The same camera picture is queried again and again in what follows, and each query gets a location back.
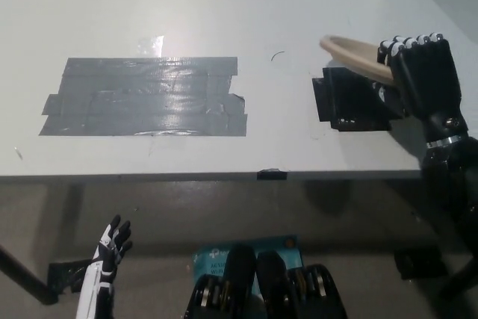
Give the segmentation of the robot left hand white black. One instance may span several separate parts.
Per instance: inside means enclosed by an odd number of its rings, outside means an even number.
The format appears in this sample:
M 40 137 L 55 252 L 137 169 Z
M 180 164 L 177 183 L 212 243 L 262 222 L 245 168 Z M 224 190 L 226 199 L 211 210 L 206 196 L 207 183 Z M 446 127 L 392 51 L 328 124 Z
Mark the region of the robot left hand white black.
M 107 225 L 86 268 L 75 317 L 112 318 L 114 280 L 120 262 L 132 248 L 131 222 L 116 215 Z

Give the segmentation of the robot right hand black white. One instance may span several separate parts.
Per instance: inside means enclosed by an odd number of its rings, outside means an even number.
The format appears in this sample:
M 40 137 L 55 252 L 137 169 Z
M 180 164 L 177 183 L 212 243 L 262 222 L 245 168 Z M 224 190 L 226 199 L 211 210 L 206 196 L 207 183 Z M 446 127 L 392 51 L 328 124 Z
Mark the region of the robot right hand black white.
M 376 59 L 390 68 L 406 112 L 421 122 L 428 143 L 468 136 L 459 78 L 443 34 L 383 40 Z

